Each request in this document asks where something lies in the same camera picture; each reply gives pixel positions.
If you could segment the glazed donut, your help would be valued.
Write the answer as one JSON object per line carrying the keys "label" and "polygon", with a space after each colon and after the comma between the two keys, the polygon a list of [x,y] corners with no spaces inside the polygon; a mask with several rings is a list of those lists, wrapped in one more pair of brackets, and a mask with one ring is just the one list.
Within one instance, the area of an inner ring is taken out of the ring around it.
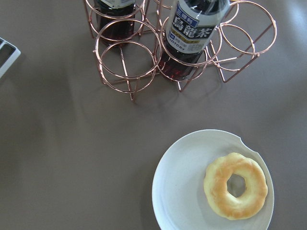
{"label": "glazed donut", "polygon": [[[245,181],[245,191],[235,197],[228,191],[232,175]],[[259,164],[242,154],[232,152],[210,163],[206,169],[203,188],[212,210],[228,220],[248,219],[264,206],[268,187]]]}

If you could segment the white round plate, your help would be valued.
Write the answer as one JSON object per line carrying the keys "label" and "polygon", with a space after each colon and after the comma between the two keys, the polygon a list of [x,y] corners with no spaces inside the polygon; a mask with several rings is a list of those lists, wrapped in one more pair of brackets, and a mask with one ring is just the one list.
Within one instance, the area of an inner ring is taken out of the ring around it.
{"label": "white round plate", "polygon": [[[215,214],[203,189],[207,166],[231,152],[255,160],[268,186],[261,211],[245,220],[228,220]],[[264,160],[240,137],[206,129],[183,136],[162,156],[153,178],[152,204],[162,230],[266,230],[273,215],[274,188]]]}

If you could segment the black box stand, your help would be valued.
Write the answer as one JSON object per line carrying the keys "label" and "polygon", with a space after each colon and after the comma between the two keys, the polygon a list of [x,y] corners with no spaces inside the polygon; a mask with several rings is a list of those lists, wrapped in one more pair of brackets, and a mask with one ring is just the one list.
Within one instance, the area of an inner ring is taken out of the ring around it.
{"label": "black box stand", "polygon": [[0,77],[1,78],[20,55],[21,51],[16,46],[6,41],[5,39],[0,38]]}

